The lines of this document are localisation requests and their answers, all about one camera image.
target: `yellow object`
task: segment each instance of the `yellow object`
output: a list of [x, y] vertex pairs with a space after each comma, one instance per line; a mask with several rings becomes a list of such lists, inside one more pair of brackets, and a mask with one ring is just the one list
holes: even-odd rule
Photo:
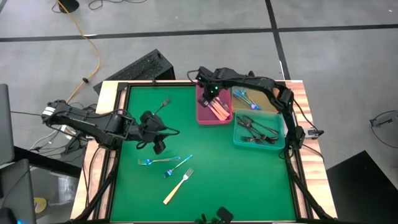
[[[80, 29], [80, 26], [77, 24], [75, 18], [73, 18], [73, 16], [69, 13], [68, 9], [66, 9], [66, 7], [59, 1], [57, 0], [58, 4], [62, 7], [62, 9], [67, 12], [67, 14], [70, 16], [70, 19], [75, 23], [80, 35], [82, 38], [86, 39], [94, 48], [95, 53], [97, 54], [97, 58], [98, 58], [98, 64], [97, 67], [95, 68], [94, 72], [91, 73], [91, 75], [89, 75], [87, 77], [87, 79], [90, 79], [92, 76], [95, 75], [95, 73], [98, 71], [98, 69], [100, 68], [101, 65], [101, 58], [100, 58], [100, 53], [98, 52], [98, 49], [95, 47], [94, 43], [92, 43], [92, 41], [90, 39], [88, 39], [83, 32]], [[67, 103], [69, 103], [69, 101], [75, 96], [75, 94], [77, 93], [77, 91], [80, 89], [80, 87], [84, 84], [84, 82], [82, 81], [76, 88], [75, 91], [73, 91], [73, 93], [69, 96], [69, 99], [67, 100]]]
[[44, 211], [44, 209], [47, 207], [47, 201], [44, 198], [33, 198], [34, 199], [34, 204], [35, 204], [35, 213], [39, 214]]

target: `black box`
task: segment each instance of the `black box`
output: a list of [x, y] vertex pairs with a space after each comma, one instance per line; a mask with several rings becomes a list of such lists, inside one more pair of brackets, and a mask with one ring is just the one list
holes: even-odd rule
[[[116, 72], [109, 80], [175, 80], [173, 65], [157, 50], [136, 60], [126, 68]], [[95, 85], [94, 91], [100, 94], [102, 82]]]

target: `black frame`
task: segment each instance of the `black frame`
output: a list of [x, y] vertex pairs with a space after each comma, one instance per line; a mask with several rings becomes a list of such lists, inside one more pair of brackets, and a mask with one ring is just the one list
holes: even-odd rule
[[[285, 82], [278, 82], [278, 84], [281, 85], [285, 85]], [[123, 104], [123, 108], [127, 109], [128, 104], [129, 104], [129, 100], [128, 97], [130, 95], [130, 91], [131, 88], [133, 87], [145, 87], [145, 86], [195, 86], [194, 83], [191, 82], [148, 82], [148, 83], [128, 83], [128, 82], [119, 82], [118, 83], [118, 90], [122, 90], [124, 88], [120, 88], [120, 87], [126, 87], [126, 98], [124, 100], [124, 104]], [[119, 108], [120, 106], [120, 99], [121, 99], [121, 91], [118, 91], [117, 95], [116, 95], [116, 100], [114, 103], [114, 109]], [[119, 156], [121, 155], [121, 150], [116, 151], [116, 155], [115, 155], [115, 160], [119, 159]], [[297, 172], [299, 175], [300, 180], [302, 181], [302, 183], [307, 186], [306, 184], [306, 180], [305, 180], [305, 175], [304, 175], [304, 169], [303, 169], [303, 164], [302, 164], [302, 160], [301, 160], [301, 155], [300, 155], [300, 151], [292, 151], [293, 156], [295, 157], [295, 161], [296, 161], [296, 165], [297, 165]], [[105, 178], [106, 178], [106, 173], [108, 172], [108, 164], [109, 164], [109, 159], [110, 159], [110, 152], [108, 153], [108, 156], [105, 155], [104, 157], [104, 162], [103, 162], [103, 168], [101, 170], [101, 178], [99, 180], [100, 185], [103, 184]], [[285, 159], [285, 163], [286, 163], [286, 168], [288, 168], [288, 163], [291, 162], [290, 158]], [[111, 182], [111, 185], [109, 186], [109, 195], [108, 195], [108, 202], [106, 205], [106, 213], [105, 213], [105, 220], [110, 220], [111, 218], [111, 209], [113, 206], [113, 197], [114, 197], [114, 190], [115, 190], [115, 186], [116, 186], [116, 179], [118, 178], [118, 169], [119, 166], [117, 166], [116, 168], [116, 174], [115, 174], [115, 179], [114, 181]], [[297, 197], [297, 191], [296, 191], [296, 187], [295, 187], [295, 183], [293, 181], [293, 179], [291, 178], [291, 176], [289, 176], [289, 184], [290, 184], [290, 191], [292, 193], [292, 201], [293, 201], [293, 207], [294, 207], [294, 212], [295, 212], [295, 217], [296, 220], [299, 220], [301, 218], [303, 218], [301, 216], [300, 213], [300, 206], [299, 206], [299, 199]], [[307, 212], [307, 218], [313, 218], [312, 216], [312, 208], [309, 205], [309, 203], [307, 202], [307, 200], [305, 198], [304, 202], [305, 202], [305, 210]], [[94, 219], [98, 219], [99, 218], [99, 212], [100, 212], [100, 206], [101, 206], [102, 200], [97, 204], [95, 210], [94, 210]]]

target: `fork with wooden handle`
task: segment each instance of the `fork with wooden handle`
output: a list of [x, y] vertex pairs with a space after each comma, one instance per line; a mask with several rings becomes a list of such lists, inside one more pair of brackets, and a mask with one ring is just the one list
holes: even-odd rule
[[177, 190], [180, 188], [180, 186], [182, 185], [182, 183], [186, 180], [188, 180], [188, 178], [192, 175], [193, 173], [193, 169], [189, 168], [187, 170], [187, 172], [184, 174], [184, 176], [182, 177], [182, 180], [177, 184], [177, 186], [174, 187], [174, 189], [169, 193], [169, 195], [165, 198], [165, 200], [163, 201], [163, 203], [165, 205], [168, 204], [168, 202], [172, 199], [172, 197], [175, 195], [175, 193], [177, 192]]

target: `wooden table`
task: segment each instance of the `wooden table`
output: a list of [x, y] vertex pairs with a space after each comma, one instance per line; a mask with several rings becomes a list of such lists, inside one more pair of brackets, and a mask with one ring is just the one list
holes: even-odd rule
[[[130, 81], [135, 83], [150, 83], [151, 81]], [[175, 81], [158, 81], [158, 82], [175, 82]], [[103, 114], [114, 110], [116, 96], [118, 94], [118, 83], [119, 81], [106, 81], [103, 82], [101, 93], [98, 99], [98, 105], [96, 112], [98, 114]], [[305, 93], [304, 84], [301, 80], [289, 80], [285, 81], [286, 86], [290, 88], [294, 94], [297, 103], [302, 107], [305, 116], [312, 121], [312, 116], [310, 112], [310, 107], [308, 105], [307, 95]], [[126, 90], [121, 91], [121, 97], [119, 108], [123, 108], [124, 100], [126, 97]], [[299, 125], [303, 128], [311, 128], [311, 126], [307, 123], [304, 119], [303, 115], [301, 114], [298, 107], [294, 106], [294, 111], [297, 116], [297, 121]], [[304, 144], [316, 149], [320, 152], [319, 143], [317, 140], [306, 139]], [[93, 154], [95, 153], [96, 149], [98, 148], [98, 144], [95, 141], [90, 141], [88, 143], [88, 147], [86, 150], [85, 161], [83, 168], [86, 170], [88, 175], [88, 170], [90, 166], [90, 162], [93, 158]], [[89, 198], [92, 199], [95, 193], [98, 190], [100, 175], [103, 168], [103, 161], [104, 161], [105, 150], [100, 149], [96, 154], [94, 161], [93, 161], [93, 168], [91, 170], [91, 178], [90, 178], [90, 189], [89, 189]], [[323, 165], [322, 158], [318, 155], [312, 153], [311, 151], [306, 150], [303, 147], [300, 151], [301, 160], [303, 164], [303, 169], [305, 173], [305, 178], [307, 181], [308, 190], [311, 192], [315, 200], [323, 207], [323, 209], [327, 212], [327, 214], [331, 215], [332, 217], [336, 216], [336, 210], [333, 203], [333, 199], [330, 192], [330, 187], [328, 183], [328, 179], [326, 176], [325, 166]], [[110, 170], [113, 164], [114, 153], [111, 154], [111, 159], [109, 161], [109, 166], [107, 171]], [[302, 194], [300, 190], [297, 189], [297, 197], [300, 207], [300, 213], [302, 217], [307, 217], [305, 212], [305, 205]], [[105, 210], [106, 204], [108, 202], [108, 194], [109, 189], [104, 193], [101, 208], [99, 210], [99, 218], [105, 217]], [[85, 187], [85, 180], [83, 174], [80, 176], [79, 185], [76, 192], [75, 203], [73, 204], [73, 210], [71, 214], [71, 218], [75, 218], [79, 216], [79, 214], [85, 208], [85, 201], [86, 201], [86, 187]]]

